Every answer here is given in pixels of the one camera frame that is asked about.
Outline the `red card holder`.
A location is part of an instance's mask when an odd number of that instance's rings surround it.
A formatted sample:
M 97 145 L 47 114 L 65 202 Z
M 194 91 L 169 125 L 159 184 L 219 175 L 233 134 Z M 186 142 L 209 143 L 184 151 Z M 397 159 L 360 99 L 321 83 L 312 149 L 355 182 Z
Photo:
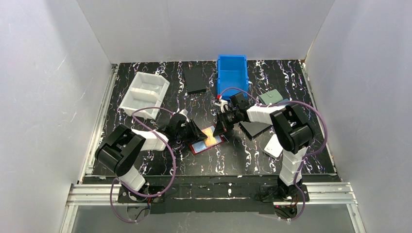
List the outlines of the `red card holder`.
M 215 126 L 204 128 L 201 131 L 207 136 L 207 138 L 189 146 L 194 155 L 208 150 L 223 142 L 223 137 L 221 135 L 213 136 Z

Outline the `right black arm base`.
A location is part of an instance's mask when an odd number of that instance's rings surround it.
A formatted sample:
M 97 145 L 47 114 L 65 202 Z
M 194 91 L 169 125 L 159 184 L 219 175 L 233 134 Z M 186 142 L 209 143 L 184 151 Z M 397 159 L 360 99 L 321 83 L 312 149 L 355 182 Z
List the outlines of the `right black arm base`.
M 282 220 L 293 220 L 299 216 L 299 204 L 306 204 L 310 201 L 309 192 L 305 185 L 298 183 L 295 185 L 285 186 L 283 184 L 264 184 L 258 189 L 254 199 L 263 203 L 274 203 L 275 214 Z

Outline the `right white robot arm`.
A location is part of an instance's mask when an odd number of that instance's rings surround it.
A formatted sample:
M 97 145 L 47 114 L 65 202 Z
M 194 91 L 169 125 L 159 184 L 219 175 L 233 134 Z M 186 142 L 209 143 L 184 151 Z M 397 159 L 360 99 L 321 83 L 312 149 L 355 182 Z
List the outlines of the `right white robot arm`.
M 309 143 L 314 138 L 314 129 L 308 122 L 297 101 L 284 102 L 279 106 L 251 104 L 242 93 L 221 102 L 213 135 L 218 136 L 244 121 L 271 124 L 282 150 L 282 168 L 278 177 L 278 189 L 291 195 L 301 186 L 301 166 Z

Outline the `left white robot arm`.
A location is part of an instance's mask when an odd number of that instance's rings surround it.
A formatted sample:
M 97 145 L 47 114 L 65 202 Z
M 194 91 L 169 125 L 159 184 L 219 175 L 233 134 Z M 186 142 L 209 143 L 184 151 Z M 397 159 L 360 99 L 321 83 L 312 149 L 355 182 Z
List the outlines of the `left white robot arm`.
M 117 126 L 99 145 L 95 159 L 113 172 L 123 186 L 138 192 L 146 183 L 134 166 L 141 151 L 163 151 L 169 141 L 192 144 L 207 138 L 194 121 L 187 119 L 183 113 L 176 113 L 160 130 L 139 131 L 123 124 Z

